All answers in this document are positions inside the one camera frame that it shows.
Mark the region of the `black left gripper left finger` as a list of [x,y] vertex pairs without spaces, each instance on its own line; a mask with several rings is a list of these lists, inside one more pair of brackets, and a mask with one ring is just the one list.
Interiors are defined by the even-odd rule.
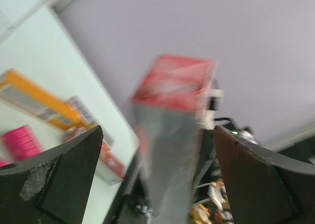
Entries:
[[0,169],[2,224],[80,224],[89,198],[103,131],[74,139]]

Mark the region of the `red foil toothpaste box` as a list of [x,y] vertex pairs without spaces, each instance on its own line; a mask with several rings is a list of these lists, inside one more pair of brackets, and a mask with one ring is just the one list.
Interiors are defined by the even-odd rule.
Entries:
[[199,158],[199,122],[216,60],[161,55],[157,57],[131,98],[139,139],[139,156],[153,216],[163,206],[173,180],[183,177],[184,216],[191,204],[192,183]]

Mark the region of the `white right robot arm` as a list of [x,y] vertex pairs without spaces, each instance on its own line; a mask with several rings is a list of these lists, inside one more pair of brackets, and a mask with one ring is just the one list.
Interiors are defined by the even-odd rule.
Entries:
[[[222,126],[230,130],[235,135],[257,145],[262,143],[255,138],[254,132],[250,126],[239,127],[232,118],[218,117],[214,122],[223,122]],[[301,128],[297,132],[291,132],[289,135],[276,139],[273,142],[275,148],[270,148],[279,154],[289,158],[303,161],[306,163],[315,163],[315,125],[311,124],[305,129]]]

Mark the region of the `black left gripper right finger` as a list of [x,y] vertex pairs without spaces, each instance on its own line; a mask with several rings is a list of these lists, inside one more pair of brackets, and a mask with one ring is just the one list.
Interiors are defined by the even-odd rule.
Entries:
[[214,145],[236,224],[313,224],[315,166],[253,144],[222,126]]

